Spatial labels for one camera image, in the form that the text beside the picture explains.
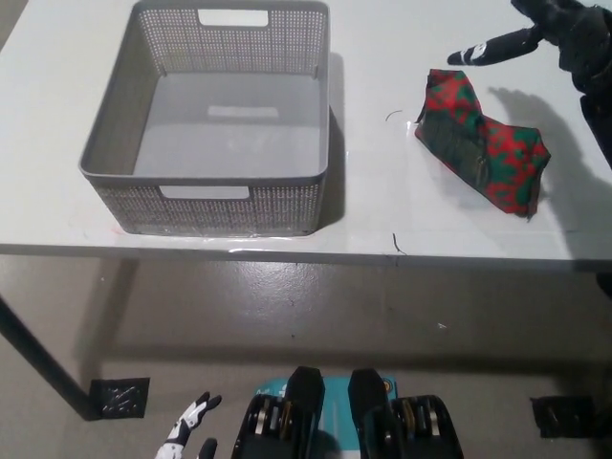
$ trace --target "folded fabric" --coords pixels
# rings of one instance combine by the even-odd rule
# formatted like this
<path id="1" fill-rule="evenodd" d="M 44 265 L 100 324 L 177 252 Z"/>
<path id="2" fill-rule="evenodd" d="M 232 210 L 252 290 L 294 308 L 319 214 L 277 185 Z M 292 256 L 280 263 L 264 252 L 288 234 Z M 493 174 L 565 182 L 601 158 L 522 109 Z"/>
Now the folded fabric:
<path id="1" fill-rule="evenodd" d="M 430 71 L 415 134 L 504 212 L 523 217 L 536 213 L 541 175 L 551 157 L 539 131 L 484 116 L 463 72 Z"/>

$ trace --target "gray plastic basket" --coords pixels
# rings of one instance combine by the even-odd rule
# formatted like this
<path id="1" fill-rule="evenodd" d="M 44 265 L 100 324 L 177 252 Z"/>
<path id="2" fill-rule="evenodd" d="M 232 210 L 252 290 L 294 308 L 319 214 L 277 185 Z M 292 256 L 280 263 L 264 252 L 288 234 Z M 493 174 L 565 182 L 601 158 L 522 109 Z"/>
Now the gray plastic basket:
<path id="1" fill-rule="evenodd" d="M 304 235 L 328 164 L 328 9 L 138 3 L 80 168 L 127 232 Z"/>

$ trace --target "white table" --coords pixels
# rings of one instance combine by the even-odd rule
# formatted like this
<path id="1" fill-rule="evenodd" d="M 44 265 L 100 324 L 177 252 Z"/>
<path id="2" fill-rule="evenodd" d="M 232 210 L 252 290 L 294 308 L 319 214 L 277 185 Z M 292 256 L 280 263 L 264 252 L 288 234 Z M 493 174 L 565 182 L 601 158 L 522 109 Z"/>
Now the white table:
<path id="1" fill-rule="evenodd" d="M 133 0 L 30 0 L 0 54 L 0 252 L 612 266 L 612 171 L 570 76 L 557 68 L 557 49 L 543 43 L 531 55 L 467 69 L 485 113 L 538 127 L 553 155 L 531 222 L 494 208 L 407 129 L 430 68 L 531 25 L 508 0 L 471 0 L 470 10 L 456 0 L 328 3 L 332 108 L 345 138 L 341 218 L 302 238 L 203 239 L 124 233 L 77 168 Z M 15 317 L 4 310 L 8 323 Z"/>

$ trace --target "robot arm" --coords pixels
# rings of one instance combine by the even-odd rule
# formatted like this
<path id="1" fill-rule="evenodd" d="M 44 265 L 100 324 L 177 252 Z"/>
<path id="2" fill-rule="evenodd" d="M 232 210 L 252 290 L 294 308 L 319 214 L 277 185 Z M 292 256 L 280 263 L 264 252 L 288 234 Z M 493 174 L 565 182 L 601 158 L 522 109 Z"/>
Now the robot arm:
<path id="1" fill-rule="evenodd" d="M 512 0 L 534 26 L 454 53 L 450 65 L 492 65 L 531 53 L 545 39 L 559 49 L 558 66 L 576 88 L 595 95 L 612 86 L 612 12 L 576 0 Z"/>
<path id="2" fill-rule="evenodd" d="M 220 395 L 211 399 L 208 392 L 205 392 L 198 400 L 193 402 L 174 424 L 168 438 L 157 451 L 155 459 L 183 459 L 183 450 L 185 449 L 191 432 L 202 423 L 207 411 L 212 410 L 220 403 Z M 212 457 L 216 447 L 216 441 L 208 439 L 202 446 L 199 459 Z"/>

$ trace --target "table leg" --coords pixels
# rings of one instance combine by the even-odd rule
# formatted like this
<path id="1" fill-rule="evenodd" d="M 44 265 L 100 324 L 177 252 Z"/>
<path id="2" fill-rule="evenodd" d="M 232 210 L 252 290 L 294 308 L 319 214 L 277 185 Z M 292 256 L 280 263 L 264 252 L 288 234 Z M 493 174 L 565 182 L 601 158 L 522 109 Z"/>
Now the table leg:
<path id="1" fill-rule="evenodd" d="M 612 273 L 598 273 L 596 279 L 601 291 L 612 299 Z"/>
<path id="2" fill-rule="evenodd" d="M 0 297 L 0 334 L 85 421 L 101 419 L 92 398 L 49 354 Z"/>

